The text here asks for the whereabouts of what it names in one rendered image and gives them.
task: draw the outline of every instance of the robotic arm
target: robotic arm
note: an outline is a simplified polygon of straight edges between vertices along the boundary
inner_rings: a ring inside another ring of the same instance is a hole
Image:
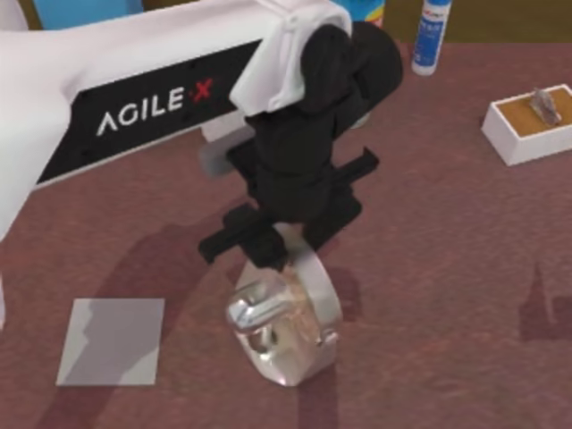
[[[228,213],[199,251],[241,246],[283,266],[276,222],[319,248],[361,205],[332,144],[401,81],[400,54],[328,0],[204,0],[76,29],[0,31],[0,241],[42,181],[241,110],[255,137],[221,148],[258,208]]]

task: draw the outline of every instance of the brown table surface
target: brown table surface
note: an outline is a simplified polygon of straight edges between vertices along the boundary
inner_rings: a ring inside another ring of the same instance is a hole
[[[224,322],[244,257],[197,255],[244,194],[201,172],[199,133],[37,191],[2,247],[0,427],[572,427],[572,154],[508,168],[480,131],[489,102],[572,83],[569,53],[446,46],[344,136],[336,159],[367,145],[382,164],[322,252],[346,308],[339,364],[298,390],[256,374]],[[167,299],[156,386],[55,387],[81,297]]]

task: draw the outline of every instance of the red x logo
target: red x logo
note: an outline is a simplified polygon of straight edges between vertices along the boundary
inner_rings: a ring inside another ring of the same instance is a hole
[[[193,91],[189,91],[189,97],[192,97],[193,103],[198,103],[203,98],[209,98],[211,96],[210,88],[212,85],[213,80],[211,78],[208,78],[204,82],[197,82],[197,93],[195,94]]]

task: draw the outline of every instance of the black robot arm segment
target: black robot arm segment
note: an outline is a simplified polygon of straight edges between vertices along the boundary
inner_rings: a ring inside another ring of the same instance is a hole
[[[365,149],[336,168],[332,146],[399,86],[400,51],[369,23],[355,23],[352,38],[326,25],[305,45],[301,71],[305,97],[247,118],[256,136],[227,154],[258,209],[244,205],[225,216],[224,228],[199,245],[208,262],[238,245],[258,267],[280,270],[286,250],[274,223],[302,223],[305,239],[318,250],[361,212],[351,183],[372,172],[378,160]]]

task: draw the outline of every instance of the yellow and blue container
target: yellow and blue container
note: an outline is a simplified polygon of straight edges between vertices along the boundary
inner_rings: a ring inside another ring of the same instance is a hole
[[[353,21],[367,21],[378,27],[383,25],[385,0],[332,0],[344,7]]]

